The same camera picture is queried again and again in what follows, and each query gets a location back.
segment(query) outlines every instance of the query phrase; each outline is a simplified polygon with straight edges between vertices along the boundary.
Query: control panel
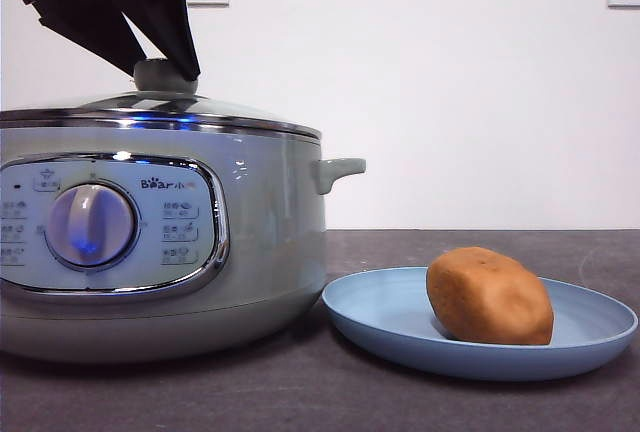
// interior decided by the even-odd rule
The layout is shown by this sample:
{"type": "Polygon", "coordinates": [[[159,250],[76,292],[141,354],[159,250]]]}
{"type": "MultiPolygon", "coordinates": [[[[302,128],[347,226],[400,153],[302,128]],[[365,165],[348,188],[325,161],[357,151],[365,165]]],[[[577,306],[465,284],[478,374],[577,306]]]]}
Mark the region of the control panel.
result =
{"type": "Polygon", "coordinates": [[[130,154],[26,158],[2,169],[3,279],[53,291],[132,291],[203,269],[226,240],[202,164],[130,154]]]}

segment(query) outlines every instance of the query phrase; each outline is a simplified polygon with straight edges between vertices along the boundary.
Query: lid knob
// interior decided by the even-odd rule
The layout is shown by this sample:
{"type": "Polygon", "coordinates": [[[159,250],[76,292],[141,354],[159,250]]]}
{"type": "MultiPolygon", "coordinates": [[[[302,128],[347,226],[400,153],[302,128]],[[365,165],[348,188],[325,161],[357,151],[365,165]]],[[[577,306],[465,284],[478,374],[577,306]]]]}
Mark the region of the lid knob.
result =
{"type": "Polygon", "coordinates": [[[147,59],[138,62],[133,70],[133,81],[141,92],[184,92],[195,94],[198,79],[185,80],[167,59],[147,59]]]}

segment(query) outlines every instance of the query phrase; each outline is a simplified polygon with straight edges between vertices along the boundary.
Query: chrome trim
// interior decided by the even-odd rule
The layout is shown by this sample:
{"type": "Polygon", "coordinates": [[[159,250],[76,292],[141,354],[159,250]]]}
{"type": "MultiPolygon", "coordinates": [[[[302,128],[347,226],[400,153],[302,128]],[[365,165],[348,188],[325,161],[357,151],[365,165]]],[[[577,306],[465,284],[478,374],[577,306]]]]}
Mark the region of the chrome trim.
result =
{"type": "Polygon", "coordinates": [[[154,165],[166,165],[169,167],[182,167],[188,168],[189,170],[194,170],[198,174],[200,174],[200,176],[207,183],[207,186],[209,188],[209,195],[211,197],[211,207],[213,209],[212,220],[213,228],[215,231],[215,243],[213,245],[211,254],[204,262],[204,264],[202,264],[202,266],[198,267],[190,274],[169,282],[141,287],[125,287],[116,289],[46,289],[18,284],[16,282],[11,282],[9,280],[0,278],[0,286],[2,286],[3,293],[9,292],[12,294],[19,294],[21,298],[24,298],[26,296],[32,299],[38,299],[40,301],[48,302],[71,302],[75,304],[77,304],[78,301],[82,301],[85,303],[113,303],[112,301],[115,299],[156,299],[160,297],[166,297],[168,295],[174,295],[176,293],[186,293],[204,286],[220,273],[229,256],[230,237],[224,190],[222,188],[222,182],[215,174],[215,172],[213,172],[213,170],[211,170],[202,162],[188,158],[131,154],[131,157],[126,160],[116,160],[113,158],[115,154],[116,152],[37,154],[11,161],[3,165],[2,168],[0,168],[0,171],[5,169],[6,167],[10,167],[13,165],[77,160],[101,160],[123,163],[144,160],[154,165]]]}
{"type": "Polygon", "coordinates": [[[316,129],[287,122],[245,117],[144,109],[24,109],[0,113],[0,129],[23,127],[113,127],[120,129],[168,129],[270,136],[273,133],[320,140],[316,129]]]}

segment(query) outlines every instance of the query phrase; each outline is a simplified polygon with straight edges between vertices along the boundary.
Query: robotic arm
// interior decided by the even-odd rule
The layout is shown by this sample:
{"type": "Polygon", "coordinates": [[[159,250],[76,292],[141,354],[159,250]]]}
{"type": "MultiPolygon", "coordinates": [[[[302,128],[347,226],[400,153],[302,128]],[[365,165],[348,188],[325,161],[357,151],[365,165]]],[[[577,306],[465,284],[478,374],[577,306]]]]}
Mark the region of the robotic arm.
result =
{"type": "Polygon", "coordinates": [[[146,58],[127,16],[187,80],[196,80],[196,57],[185,0],[23,0],[40,23],[109,61],[129,75],[146,58]]]}

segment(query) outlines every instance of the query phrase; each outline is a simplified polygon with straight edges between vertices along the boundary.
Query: brand logo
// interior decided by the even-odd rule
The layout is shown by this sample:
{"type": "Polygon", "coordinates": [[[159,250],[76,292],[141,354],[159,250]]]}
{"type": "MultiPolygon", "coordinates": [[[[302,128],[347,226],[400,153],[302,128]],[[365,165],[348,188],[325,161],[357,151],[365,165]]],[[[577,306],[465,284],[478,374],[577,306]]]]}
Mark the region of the brand logo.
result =
{"type": "Polygon", "coordinates": [[[140,180],[140,188],[142,189],[184,189],[186,187],[182,182],[165,182],[158,177],[140,180]]]}

